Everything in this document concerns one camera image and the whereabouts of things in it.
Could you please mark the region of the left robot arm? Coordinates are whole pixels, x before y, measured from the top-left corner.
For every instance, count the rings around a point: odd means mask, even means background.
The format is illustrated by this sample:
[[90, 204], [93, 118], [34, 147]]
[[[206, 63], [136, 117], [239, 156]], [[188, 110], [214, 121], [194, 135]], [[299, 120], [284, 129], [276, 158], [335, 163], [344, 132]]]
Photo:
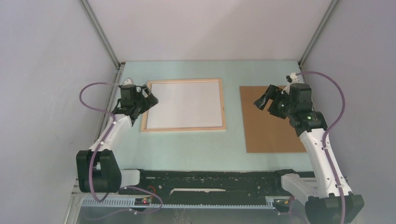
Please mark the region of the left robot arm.
[[115, 193], [122, 183], [122, 173], [113, 150], [143, 115], [158, 103], [147, 85], [122, 84], [120, 98], [103, 133], [87, 150], [76, 155], [79, 189], [84, 193]]

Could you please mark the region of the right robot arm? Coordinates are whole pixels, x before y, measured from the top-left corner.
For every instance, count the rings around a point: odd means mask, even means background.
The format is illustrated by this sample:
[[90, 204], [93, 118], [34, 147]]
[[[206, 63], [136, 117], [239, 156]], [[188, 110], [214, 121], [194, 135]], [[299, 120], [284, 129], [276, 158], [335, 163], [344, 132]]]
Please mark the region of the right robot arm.
[[311, 224], [350, 224], [364, 207], [362, 195], [353, 193], [338, 167], [325, 118], [312, 108], [310, 86], [295, 83], [288, 88], [270, 85], [254, 105], [263, 110], [271, 100], [268, 112], [289, 119], [308, 153], [315, 178], [310, 183], [292, 170], [281, 170], [271, 183], [272, 190], [277, 195], [291, 193], [304, 205]]

